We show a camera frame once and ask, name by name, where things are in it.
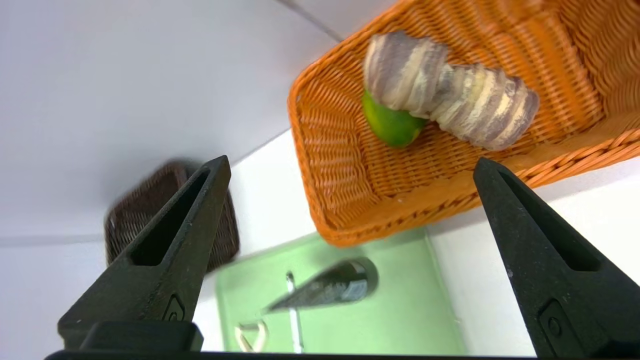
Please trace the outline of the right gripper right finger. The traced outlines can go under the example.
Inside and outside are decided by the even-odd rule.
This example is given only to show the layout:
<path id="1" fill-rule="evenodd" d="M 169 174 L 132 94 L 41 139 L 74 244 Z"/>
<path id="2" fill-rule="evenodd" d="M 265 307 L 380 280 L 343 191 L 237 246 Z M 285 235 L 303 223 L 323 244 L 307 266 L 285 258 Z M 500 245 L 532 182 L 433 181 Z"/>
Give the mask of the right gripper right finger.
<path id="1" fill-rule="evenodd" d="M 536 355 L 638 359 L 639 286 L 507 167 L 473 181 Z"/>

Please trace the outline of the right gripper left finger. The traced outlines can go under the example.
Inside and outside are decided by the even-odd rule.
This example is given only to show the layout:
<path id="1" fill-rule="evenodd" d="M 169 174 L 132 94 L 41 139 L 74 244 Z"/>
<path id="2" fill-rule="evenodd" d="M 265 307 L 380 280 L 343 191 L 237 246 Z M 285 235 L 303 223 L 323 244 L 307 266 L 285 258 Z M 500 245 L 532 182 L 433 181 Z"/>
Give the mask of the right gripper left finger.
<path id="1" fill-rule="evenodd" d="M 57 323 L 65 351 L 192 350 L 205 275 L 232 260 L 231 167 L 170 161 L 107 213 L 107 268 Z"/>

